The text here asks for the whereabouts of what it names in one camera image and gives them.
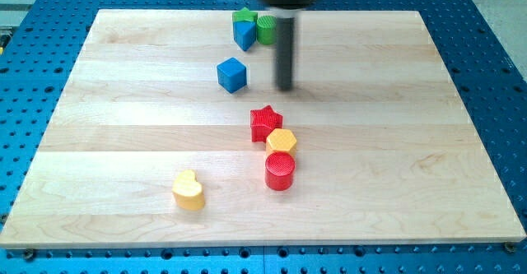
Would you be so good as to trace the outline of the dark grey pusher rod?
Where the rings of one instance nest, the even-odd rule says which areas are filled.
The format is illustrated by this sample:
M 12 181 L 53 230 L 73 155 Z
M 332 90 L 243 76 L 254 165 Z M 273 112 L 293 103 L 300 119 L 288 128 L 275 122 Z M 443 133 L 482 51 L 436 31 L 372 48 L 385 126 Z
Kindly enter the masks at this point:
M 295 18 L 278 18 L 275 31 L 275 85 L 280 91 L 293 87 Z

